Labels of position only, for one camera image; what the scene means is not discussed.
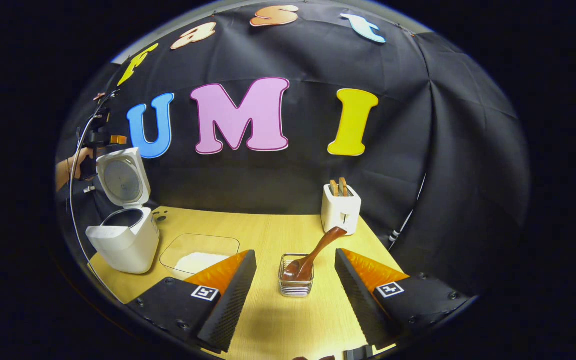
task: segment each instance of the letter m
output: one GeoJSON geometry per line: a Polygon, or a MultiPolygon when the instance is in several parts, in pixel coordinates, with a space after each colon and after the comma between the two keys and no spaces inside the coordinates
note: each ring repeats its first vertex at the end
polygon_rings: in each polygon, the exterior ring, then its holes
{"type": "Polygon", "coordinates": [[[202,155],[219,153],[224,144],[217,140],[217,128],[231,149],[242,145],[244,133],[252,123],[252,135],[246,142],[254,151],[279,151],[288,148],[282,134],[282,97],[290,82],[281,77],[264,77],[250,85],[241,105],[237,107],[220,84],[194,89],[190,98],[197,102],[199,143],[202,155]]]}

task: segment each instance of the wooden spoon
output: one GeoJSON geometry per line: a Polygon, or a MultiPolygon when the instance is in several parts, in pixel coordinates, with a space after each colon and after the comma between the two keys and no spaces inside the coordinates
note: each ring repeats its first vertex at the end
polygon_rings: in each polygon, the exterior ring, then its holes
{"type": "Polygon", "coordinates": [[[326,234],[323,235],[315,250],[309,255],[301,259],[294,260],[285,269],[283,269],[282,280],[286,281],[309,281],[313,275],[313,262],[320,251],[322,251],[330,243],[346,235],[348,231],[343,230],[338,226],[331,228],[326,234]]]}

